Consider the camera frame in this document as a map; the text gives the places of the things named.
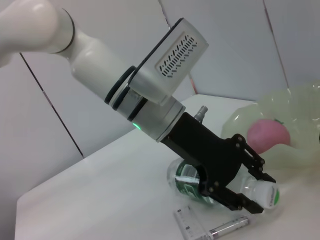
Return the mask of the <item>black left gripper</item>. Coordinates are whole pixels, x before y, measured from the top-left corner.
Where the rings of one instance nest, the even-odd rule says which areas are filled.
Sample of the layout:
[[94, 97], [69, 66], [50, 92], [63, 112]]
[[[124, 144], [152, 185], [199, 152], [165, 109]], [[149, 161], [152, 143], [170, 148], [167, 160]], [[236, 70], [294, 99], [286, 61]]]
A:
[[265, 160], [260, 157], [240, 134], [234, 140], [223, 140], [188, 113], [183, 113], [161, 143], [182, 157], [199, 174], [198, 191], [231, 211], [247, 210], [261, 214], [264, 208], [242, 193], [227, 188], [239, 171], [241, 163], [256, 180], [276, 183], [264, 173]]

